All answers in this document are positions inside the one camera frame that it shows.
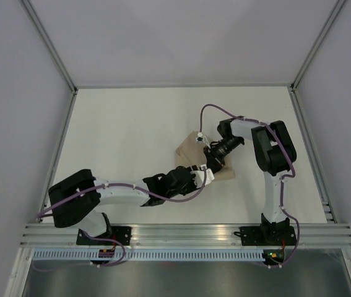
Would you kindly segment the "beige cloth napkin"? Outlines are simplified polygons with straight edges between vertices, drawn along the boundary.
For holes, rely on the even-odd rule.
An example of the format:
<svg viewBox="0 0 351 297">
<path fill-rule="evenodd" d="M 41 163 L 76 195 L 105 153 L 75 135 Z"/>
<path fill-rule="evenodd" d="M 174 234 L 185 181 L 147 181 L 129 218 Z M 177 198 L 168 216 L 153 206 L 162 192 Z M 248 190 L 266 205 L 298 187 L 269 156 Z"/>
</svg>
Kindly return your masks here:
<svg viewBox="0 0 351 297">
<path fill-rule="evenodd" d="M 197 131 L 192 131 L 175 150 L 175 166 L 190 167 L 206 164 L 206 157 L 203 152 L 206 145 L 197 143 L 196 137 Z M 220 171 L 214 173 L 214 176 L 214 181 L 235 179 L 236 175 L 230 157 L 225 158 L 225 166 Z"/>
</svg>

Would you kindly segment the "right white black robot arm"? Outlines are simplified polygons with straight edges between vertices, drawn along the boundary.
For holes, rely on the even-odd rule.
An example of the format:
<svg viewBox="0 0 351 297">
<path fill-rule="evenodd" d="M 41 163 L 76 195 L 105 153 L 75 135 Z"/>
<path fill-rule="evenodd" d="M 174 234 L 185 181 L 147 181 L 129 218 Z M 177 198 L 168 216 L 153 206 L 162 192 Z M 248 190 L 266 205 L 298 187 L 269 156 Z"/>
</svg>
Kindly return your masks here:
<svg viewBox="0 0 351 297">
<path fill-rule="evenodd" d="M 207 166 L 213 173 L 225 166 L 225 157 L 245 140 L 253 143 L 254 156 L 264 173 L 265 203 L 258 226 L 241 226 L 234 235 L 243 246 L 294 246 L 297 234 L 290 221 L 294 218 L 285 209 L 286 182 L 295 176 L 295 146 L 283 121 L 270 124 L 241 119 L 219 123 L 222 139 L 204 147 Z"/>
</svg>

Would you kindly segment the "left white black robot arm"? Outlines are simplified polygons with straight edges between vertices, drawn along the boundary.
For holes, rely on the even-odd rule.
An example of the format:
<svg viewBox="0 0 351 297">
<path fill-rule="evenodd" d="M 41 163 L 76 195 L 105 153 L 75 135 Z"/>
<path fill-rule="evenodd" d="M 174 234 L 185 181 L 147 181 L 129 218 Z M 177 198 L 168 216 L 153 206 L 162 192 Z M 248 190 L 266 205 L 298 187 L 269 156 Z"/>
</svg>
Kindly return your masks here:
<svg viewBox="0 0 351 297">
<path fill-rule="evenodd" d="M 132 184 L 100 179 L 90 169 L 79 170 L 48 191 L 54 225 L 76 226 L 97 244 L 105 245 L 111 241 L 112 230 L 107 214 L 96 211 L 98 206 L 155 207 L 175 203 L 176 197 L 196 192 L 203 180 L 204 173 L 196 166 L 178 166 L 167 174 L 159 173 Z"/>
</svg>

